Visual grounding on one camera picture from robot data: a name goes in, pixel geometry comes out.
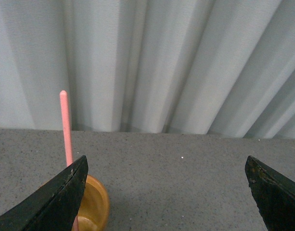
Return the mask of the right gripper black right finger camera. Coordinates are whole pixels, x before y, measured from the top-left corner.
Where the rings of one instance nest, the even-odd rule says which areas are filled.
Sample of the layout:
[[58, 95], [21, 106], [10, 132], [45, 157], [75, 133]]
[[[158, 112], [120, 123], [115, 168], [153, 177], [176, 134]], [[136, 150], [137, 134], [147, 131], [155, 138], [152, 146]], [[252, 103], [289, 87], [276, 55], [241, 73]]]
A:
[[245, 174], [269, 231], [295, 231], [295, 182], [248, 156]]

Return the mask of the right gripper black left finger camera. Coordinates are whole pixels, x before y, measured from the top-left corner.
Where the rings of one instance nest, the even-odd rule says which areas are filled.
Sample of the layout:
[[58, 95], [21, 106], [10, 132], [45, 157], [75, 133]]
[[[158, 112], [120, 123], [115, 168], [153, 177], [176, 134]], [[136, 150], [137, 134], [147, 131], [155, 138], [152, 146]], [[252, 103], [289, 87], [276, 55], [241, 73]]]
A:
[[0, 216], [0, 231], [70, 231], [88, 174], [81, 156], [21, 203]]

